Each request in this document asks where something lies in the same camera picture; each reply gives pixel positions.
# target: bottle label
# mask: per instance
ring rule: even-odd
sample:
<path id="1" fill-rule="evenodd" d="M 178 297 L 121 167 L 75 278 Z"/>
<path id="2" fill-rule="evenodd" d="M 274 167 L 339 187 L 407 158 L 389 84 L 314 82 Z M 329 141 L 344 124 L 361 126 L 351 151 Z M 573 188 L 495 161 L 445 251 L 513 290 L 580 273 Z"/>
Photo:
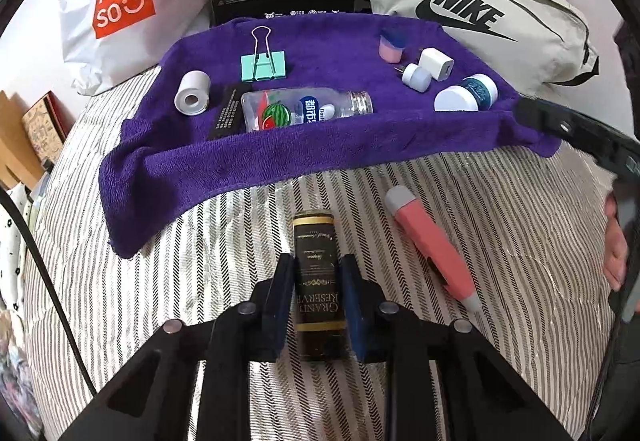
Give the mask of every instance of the bottle label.
<path id="1" fill-rule="evenodd" d="M 478 102 L 478 109 L 485 111 L 491 108 L 491 93 L 477 78 L 467 78 L 460 85 L 474 95 L 476 102 Z"/>
<path id="2" fill-rule="evenodd" d="M 333 218 L 326 216 L 294 219 L 298 331 L 344 329 L 336 282 L 337 244 L 331 221 Z"/>
<path id="3" fill-rule="evenodd" d="M 306 124 L 312 124 L 320 119 L 320 104 L 318 99 L 312 96 L 300 98 L 302 104 L 303 121 Z"/>
<path id="4" fill-rule="evenodd" d="M 291 111 L 282 104 L 271 104 L 262 113 L 262 129 L 287 127 L 291 123 Z"/>

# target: striped bedsheet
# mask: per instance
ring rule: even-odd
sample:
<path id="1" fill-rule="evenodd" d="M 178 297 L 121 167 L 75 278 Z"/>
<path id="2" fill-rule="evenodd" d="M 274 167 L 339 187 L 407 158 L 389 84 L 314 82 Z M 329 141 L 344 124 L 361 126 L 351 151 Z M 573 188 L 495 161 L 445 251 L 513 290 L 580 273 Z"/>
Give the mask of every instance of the striped bedsheet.
<path id="1" fill-rule="evenodd" d="M 302 209 L 334 211 L 341 253 L 354 253 L 389 299 L 438 323 L 466 317 L 383 209 L 386 189 L 402 183 L 472 272 L 483 309 L 470 320 L 567 430 L 581 432 L 611 321 L 600 274 L 607 178 L 588 158 L 568 145 L 549 160 L 524 148 L 436 154 L 237 190 L 185 212 L 123 260 L 109 246 L 98 167 L 158 71 L 89 101 L 36 227 L 98 389 L 165 320 L 212 320 L 247 299 L 291 250 L 291 218 Z M 54 440 L 90 396 L 33 262 L 25 308 L 34 390 Z M 255 440 L 382 441 L 383 365 L 301 363 L 290 328 L 278 363 L 250 370 Z M 190 439 L 198 397 L 196 389 Z"/>

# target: screw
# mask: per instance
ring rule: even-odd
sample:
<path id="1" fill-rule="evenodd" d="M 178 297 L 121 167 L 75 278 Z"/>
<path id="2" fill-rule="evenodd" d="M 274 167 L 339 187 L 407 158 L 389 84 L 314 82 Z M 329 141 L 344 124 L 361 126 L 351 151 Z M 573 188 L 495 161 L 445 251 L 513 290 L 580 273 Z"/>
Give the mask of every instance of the screw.
<path id="1" fill-rule="evenodd" d="M 182 329 L 182 322 L 177 318 L 172 318 L 162 325 L 162 329 L 164 329 L 165 333 L 172 335 Z"/>
<path id="2" fill-rule="evenodd" d="M 380 303 L 378 309 L 380 309 L 380 312 L 385 315 L 395 315 L 400 310 L 398 304 L 388 300 Z"/>
<path id="3" fill-rule="evenodd" d="M 469 320 L 464 320 L 463 318 L 453 322 L 453 329 L 459 333 L 470 333 L 473 331 L 473 328 L 474 327 L 471 325 L 471 322 L 469 322 Z"/>
<path id="4" fill-rule="evenodd" d="M 256 306 L 253 302 L 247 301 L 247 302 L 242 302 L 242 304 L 240 304 L 238 306 L 238 312 L 241 315 L 252 315 L 255 313 L 256 310 Z"/>

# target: fabric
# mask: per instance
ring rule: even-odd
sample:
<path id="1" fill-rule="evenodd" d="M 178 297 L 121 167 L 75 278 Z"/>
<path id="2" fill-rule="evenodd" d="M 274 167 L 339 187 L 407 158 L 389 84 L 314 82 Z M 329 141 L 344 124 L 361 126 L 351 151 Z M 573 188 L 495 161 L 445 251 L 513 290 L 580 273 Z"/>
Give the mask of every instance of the fabric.
<path id="1" fill-rule="evenodd" d="M 567 0 L 370 0 L 375 14 L 443 25 L 519 93 L 577 85 L 598 73 L 584 15 Z"/>
<path id="2" fill-rule="evenodd" d="M 9 195 L 22 217 L 28 222 L 31 203 L 27 199 L 26 187 L 17 184 L 9 190 Z M 0 207 L 0 295 L 8 309 L 23 317 L 22 301 L 24 297 L 24 257 L 26 243 L 18 227 L 10 219 L 4 208 Z"/>
<path id="3" fill-rule="evenodd" d="M 20 183 L 9 194 L 29 222 L 31 204 L 25 186 Z M 22 322 L 26 255 L 26 243 L 17 226 L 0 207 L 0 293 L 7 306 L 0 312 L 0 394 L 18 420 L 37 437 L 42 420 L 33 395 Z"/>
<path id="4" fill-rule="evenodd" d="M 31 370 L 24 353 L 24 337 L 16 332 L 22 324 L 15 312 L 0 312 L 0 393 L 14 415 L 36 438 L 42 431 L 42 420 L 33 395 Z"/>
<path id="5" fill-rule="evenodd" d="M 270 19 L 270 49 L 285 51 L 288 74 L 256 86 L 365 90 L 374 114 L 207 141 L 220 112 L 220 88 L 240 78 L 239 58 L 253 52 L 251 31 L 261 23 L 236 19 L 182 39 L 164 57 L 135 116 L 124 121 L 121 142 L 105 158 L 99 177 L 111 246 L 121 257 L 131 258 L 154 233 L 197 203 L 230 190 L 441 150 L 527 145 L 550 156 L 558 148 L 559 140 L 515 123 L 511 108 L 517 93 L 439 25 L 364 14 Z M 433 82 L 425 94 L 402 84 L 393 66 L 378 56 L 383 28 L 406 35 L 407 60 L 426 45 L 452 57 L 456 65 L 450 78 Z M 180 79 L 190 70 L 206 72 L 215 84 L 212 108 L 198 116 L 185 116 L 174 107 Z M 498 86 L 491 110 L 434 112 L 435 94 L 476 73 L 491 76 Z"/>
<path id="6" fill-rule="evenodd" d="M 549 159 L 507 147 L 300 176 L 199 203 L 124 260 L 109 245 L 98 166 L 156 75 L 89 101 L 35 230 L 98 389 L 165 320 L 211 320 L 246 299 L 292 248 L 291 217 L 302 209 L 332 209 L 340 252 L 354 253 L 389 299 L 438 323 L 466 316 L 386 214 L 383 194 L 402 182 L 462 252 L 482 301 L 471 320 L 580 433 L 611 323 L 600 272 L 610 178 L 593 162 L 565 144 Z M 28 354 L 54 441 L 90 395 L 33 262 L 26 276 Z M 384 377 L 383 365 L 301 363 L 290 330 L 278 363 L 250 367 L 252 439 L 382 441 Z M 198 403 L 196 391 L 193 410 Z M 194 415 L 190 440 L 195 425 Z"/>

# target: pink marker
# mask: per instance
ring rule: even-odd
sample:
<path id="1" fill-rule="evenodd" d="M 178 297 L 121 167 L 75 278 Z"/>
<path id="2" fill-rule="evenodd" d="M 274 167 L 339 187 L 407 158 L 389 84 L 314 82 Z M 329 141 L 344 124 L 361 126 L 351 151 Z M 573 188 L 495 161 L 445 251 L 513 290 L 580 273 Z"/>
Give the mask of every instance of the pink marker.
<path id="1" fill-rule="evenodd" d="M 481 312 L 482 305 L 465 261 L 449 243 L 444 231 L 429 217 L 422 203 L 406 186 L 394 186 L 389 190 L 385 203 L 424 258 L 431 258 L 451 296 L 470 312 Z"/>

